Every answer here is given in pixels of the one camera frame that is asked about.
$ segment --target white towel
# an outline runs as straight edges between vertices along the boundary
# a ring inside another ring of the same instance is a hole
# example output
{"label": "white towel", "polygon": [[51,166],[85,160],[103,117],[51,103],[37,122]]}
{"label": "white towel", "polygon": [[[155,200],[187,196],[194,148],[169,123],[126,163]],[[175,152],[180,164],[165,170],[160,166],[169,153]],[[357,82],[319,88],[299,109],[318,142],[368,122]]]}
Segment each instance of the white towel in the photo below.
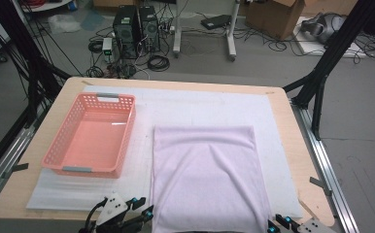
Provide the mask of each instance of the white towel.
{"label": "white towel", "polygon": [[157,126],[153,233],[264,233],[270,205],[251,126]]}

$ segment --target pink plastic basket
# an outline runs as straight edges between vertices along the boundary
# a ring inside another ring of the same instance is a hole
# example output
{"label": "pink plastic basket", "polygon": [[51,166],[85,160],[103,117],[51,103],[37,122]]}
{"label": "pink plastic basket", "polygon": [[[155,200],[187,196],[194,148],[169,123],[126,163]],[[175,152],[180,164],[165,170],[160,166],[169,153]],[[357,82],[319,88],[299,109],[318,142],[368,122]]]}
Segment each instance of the pink plastic basket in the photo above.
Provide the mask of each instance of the pink plastic basket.
{"label": "pink plastic basket", "polygon": [[78,94],[42,166],[60,175],[118,178],[135,117],[132,95]]}

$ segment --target concrete floor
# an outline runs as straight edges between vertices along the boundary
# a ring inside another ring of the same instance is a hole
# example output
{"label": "concrete floor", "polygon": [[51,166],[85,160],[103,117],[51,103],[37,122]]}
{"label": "concrete floor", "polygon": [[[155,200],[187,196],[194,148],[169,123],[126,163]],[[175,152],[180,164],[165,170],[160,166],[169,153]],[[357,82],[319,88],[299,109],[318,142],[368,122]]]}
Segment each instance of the concrete floor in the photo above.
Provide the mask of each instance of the concrete floor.
{"label": "concrete floor", "polygon": [[[67,14],[64,9],[36,17]],[[83,73],[89,67],[88,39],[112,25],[111,17],[89,10],[72,14],[82,24],[74,33],[54,35],[55,40]],[[78,72],[63,57],[48,37],[51,57],[57,67],[74,75]],[[295,56],[290,49],[271,50],[258,36],[235,40],[237,58],[228,60],[224,38],[189,34],[183,38],[178,59],[168,54],[170,68],[163,73],[147,71],[151,80],[232,83],[285,86],[309,74],[319,61],[317,56]],[[139,72],[136,80],[148,76]],[[297,92],[292,91],[289,97]],[[13,64],[0,63],[0,140],[26,106],[26,99]],[[360,232],[375,232],[375,60],[342,59],[326,83],[321,121],[321,136]],[[79,221],[5,220],[0,232],[75,232]]]}

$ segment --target cardboard box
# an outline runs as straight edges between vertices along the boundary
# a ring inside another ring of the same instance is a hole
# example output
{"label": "cardboard box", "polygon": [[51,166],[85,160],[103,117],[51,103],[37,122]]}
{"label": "cardboard box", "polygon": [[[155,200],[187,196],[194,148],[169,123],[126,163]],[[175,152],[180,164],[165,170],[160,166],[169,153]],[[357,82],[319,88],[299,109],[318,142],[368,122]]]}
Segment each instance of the cardboard box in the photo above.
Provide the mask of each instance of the cardboard box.
{"label": "cardboard box", "polygon": [[246,4],[245,1],[240,1],[238,16],[244,17],[248,9],[249,9],[249,4]]}
{"label": "cardboard box", "polygon": [[253,2],[246,13],[248,26],[263,31],[272,38],[285,40],[291,35],[302,15],[334,12],[347,16],[357,0],[269,0]]}
{"label": "cardboard box", "polygon": [[302,15],[314,17],[318,13],[336,13],[348,16],[358,0],[318,0],[303,9]]}
{"label": "cardboard box", "polygon": [[291,35],[305,4],[315,0],[270,0],[266,3],[253,2],[246,14],[249,27],[278,40]]}
{"label": "cardboard box", "polygon": [[139,0],[93,0],[93,6],[96,8],[117,8],[120,5],[139,6]]}

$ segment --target desktop computer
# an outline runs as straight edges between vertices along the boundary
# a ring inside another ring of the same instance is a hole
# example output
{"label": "desktop computer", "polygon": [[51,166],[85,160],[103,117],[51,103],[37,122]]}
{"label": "desktop computer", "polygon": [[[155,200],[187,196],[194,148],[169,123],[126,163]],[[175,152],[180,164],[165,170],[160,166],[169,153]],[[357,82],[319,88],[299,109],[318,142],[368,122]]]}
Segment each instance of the desktop computer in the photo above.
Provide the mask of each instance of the desktop computer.
{"label": "desktop computer", "polygon": [[158,20],[153,6],[139,8],[142,37],[146,52],[160,51]]}
{"label": "desktop computer", "polygon": [[137,46],[141,41],[141,33],[137,8],[133,5],[119,6],[113,22],[120,58],[137,58]]}

